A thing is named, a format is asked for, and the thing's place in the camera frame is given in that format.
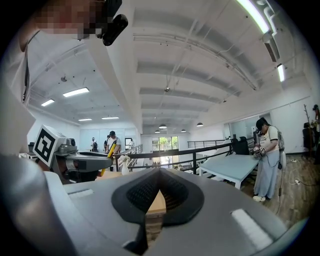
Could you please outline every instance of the hair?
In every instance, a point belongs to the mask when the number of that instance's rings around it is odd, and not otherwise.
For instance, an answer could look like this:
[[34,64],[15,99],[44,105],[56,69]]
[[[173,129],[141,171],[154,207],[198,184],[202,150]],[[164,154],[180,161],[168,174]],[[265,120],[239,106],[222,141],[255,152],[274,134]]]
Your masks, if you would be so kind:
[[262,126],[267,125],[270,126],[270,124],[268,124],[267,120],[264,117],[261,117],[258,121],[256,121],[255,126],[257,127],[257,129],[259,131],[262,130]]

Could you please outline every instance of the white vase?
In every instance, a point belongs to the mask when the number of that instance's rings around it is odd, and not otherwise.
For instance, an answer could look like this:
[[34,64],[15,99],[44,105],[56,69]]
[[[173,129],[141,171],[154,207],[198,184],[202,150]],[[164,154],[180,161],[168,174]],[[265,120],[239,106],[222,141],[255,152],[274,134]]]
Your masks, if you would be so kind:
[[127,166],[127,162],[126,162],[126,161],[123,162],[121,173],[122,173],[122,175],[127,175],[127,174],[129,174],[129,169],[128,169],[128,166]]

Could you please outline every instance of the white table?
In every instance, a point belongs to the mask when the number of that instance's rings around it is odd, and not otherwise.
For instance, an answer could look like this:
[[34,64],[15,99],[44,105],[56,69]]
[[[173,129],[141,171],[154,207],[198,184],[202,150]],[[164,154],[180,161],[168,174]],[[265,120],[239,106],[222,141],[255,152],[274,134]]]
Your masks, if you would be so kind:
[[235,183],[235,187],[240,189],[241,182],[253,171],[259,163],[259,159],[253,155],[231,154],[226,157],[208,161],[199,165],[199,176],[207,172],[225,180]]

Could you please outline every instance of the backpack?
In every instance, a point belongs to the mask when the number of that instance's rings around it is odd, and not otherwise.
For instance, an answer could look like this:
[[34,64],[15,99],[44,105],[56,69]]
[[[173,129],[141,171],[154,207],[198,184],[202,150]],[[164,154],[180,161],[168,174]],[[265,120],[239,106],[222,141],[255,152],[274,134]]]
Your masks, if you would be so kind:
[[282,136],[281,131],[275,127],[274,125],[271,125],[274,128],[276,128],[276,130],[278,131],[278,146],[279,146],[279,151],[284,151],[285,150],[285,140],[284,137]]

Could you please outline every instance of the table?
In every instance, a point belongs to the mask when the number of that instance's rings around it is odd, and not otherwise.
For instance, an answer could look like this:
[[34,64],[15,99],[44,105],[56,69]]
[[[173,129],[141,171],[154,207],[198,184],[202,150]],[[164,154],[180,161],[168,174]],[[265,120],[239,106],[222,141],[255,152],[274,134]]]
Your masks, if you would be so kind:
[[[135,172],[131,171],[128,175],[135,175]],[[102,177],[97,177],[95,180],[101,181],[106,179],[113,179],[120,176],[122,176],[122,173],[119,171],[105,171]],[[162,193],[159,191],[153,203],[151,204],[147,214],[155,214],[162,212],[166,212],[166,201]]]
[[218,159],[211,157],[199,165],[199,176],[202,176],[203,172],[208,172],[234,182],[235,187],[240,189],[241,182],[253,171],[259,160],[253,155],[242,154],[231,154]]

